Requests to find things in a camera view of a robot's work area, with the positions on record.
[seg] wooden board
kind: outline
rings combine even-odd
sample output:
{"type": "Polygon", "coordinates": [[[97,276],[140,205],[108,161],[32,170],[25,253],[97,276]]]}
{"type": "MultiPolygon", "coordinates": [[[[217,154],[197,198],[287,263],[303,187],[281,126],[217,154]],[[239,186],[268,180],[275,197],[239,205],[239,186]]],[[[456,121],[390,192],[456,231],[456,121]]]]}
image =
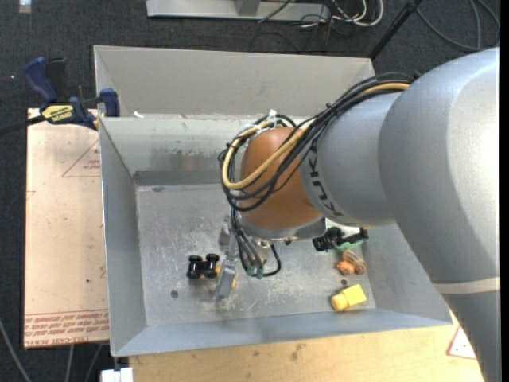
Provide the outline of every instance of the wooden board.
{"type": "Polygon", "coordinates": [[[130,357],[136,382],[482,382],[447,354],[457,323],[316,340],[130,357]]]}

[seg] dark carpet floor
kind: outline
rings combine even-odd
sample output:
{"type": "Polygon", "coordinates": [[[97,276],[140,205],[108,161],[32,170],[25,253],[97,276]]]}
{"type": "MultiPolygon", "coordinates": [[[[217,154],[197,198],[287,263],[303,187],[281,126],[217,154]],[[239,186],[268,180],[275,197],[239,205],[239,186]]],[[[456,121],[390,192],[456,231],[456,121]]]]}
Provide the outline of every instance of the dark carpet floor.
{"type": "MultiPolygon", "coordinates": [[[[499,17],[501,0],[483,0],[499,17]]],[[[21,122],[41,97],[22,76],[36,57],[68,58],[69,84],[95,93],[92,47],[125,45],[267,53],[365,57],[406,0],[385,0],[376,27],[338,25],[337,32],[303,32],[281,22],[148,19],[146,0],[33,0],[32,13],[19,13],[19,0],[0,0],[0,127],[21,122]]],[[[464,43],[476,43],[476,20],[468,0],[425,0],[422,11],[438,29],[464,43]]],[[[483,41],[497,40],[496,27],[480,11],[483,41]]],[[[466,53],[432,33],[413,15],[375,60],[377,72],[423,73],[466,53]]],[[[62,381],[68,348],[25,351],[21,345],[25,244],[26,133],[0,137],[0,318],[33,382],[62,381]]],[[[71,380],[84,380],[96,345],[77,345],[71,380]]],[[[103,349],[97,369],[111,368],[103,349]]],[[[0,380],[22,377],[0,339],[0,380]]]]}

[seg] yellow clamp label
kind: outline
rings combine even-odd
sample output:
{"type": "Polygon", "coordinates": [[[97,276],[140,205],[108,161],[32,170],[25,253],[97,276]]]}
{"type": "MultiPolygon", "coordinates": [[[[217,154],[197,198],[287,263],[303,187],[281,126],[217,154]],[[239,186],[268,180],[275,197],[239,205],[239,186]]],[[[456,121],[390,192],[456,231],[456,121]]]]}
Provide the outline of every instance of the yellow clamp label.
{"type": "Polygon", "coordinates": [[[57,123],[64,119],[70,119],[72,117],[72,106],[69,105],[52,105],[45,108],[41,114],[45,119],[50,120],[53,123],[57,123]]]}

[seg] cardboard sheet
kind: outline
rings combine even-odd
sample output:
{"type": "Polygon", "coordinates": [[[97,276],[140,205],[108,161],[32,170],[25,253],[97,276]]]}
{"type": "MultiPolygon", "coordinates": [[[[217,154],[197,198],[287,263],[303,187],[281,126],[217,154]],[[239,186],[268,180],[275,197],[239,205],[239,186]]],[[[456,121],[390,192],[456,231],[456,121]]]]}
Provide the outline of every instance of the cardboard sheet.
{"type": "Polygon", "coordinates": [[[109,338],[99,135],[28,129],[24,346],[109,338]]]}

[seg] cable bundle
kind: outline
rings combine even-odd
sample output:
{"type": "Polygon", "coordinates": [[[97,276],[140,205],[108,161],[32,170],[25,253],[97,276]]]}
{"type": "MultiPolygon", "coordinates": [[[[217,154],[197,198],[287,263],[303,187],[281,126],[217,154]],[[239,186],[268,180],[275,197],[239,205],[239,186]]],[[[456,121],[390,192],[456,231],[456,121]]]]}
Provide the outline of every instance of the cable bundle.
{"type": "Polygon", "coordinates": [[[298,125],[284,115],[268,115],[257,120],[253,125],[246,127],[238,133],[231,143],[227,144],[219,155],[220,168],[222,173],[222,186],[228,203],[231,206],[231,229],[239,245],[239,255],[245,269],[249,269],[245,263],[247,257],[249,264],[257,269],[257,277],[274,275],[281,269],[281,261],[271,245],[272,251],[278,261],[278,269],[270,274],[263,273],[264,262],[256,251],[257,245],[243,231],[239,225],[239,213],[251,211],[265,202],[270,195],[283,188],[293,176],[300,164],[305,160],[309,152],[309,144],[319,138],[327,129],[330,123],[341,117],[346,111],[356,104],[387,93],[400,92],[410,85],[411,78],[401,74],[387,73],[364,80],[348,89],[336,102],[329,104],[326,109],[312,118],[303,120],[298,125]],[[265,160],[259,168],[241,181],[235,179],[235,156],[239,150],[248,145],[256,135],[267,129],[278,127],[293,127],[292,132],[280,145],[278,150],[265,160]],[[281,164],[275,172],[268,177],[268,180],[257,189],[248,191],[247,187],[255,183],[278,158],[285,154],[281,164]],[[292,162],[300,156],[299,163],[293,168],[284,182],[278,184],[280,177],[285,173],[292,162]],[[253,201],[248,206],[241,206],[240,201],[253,201]]]}

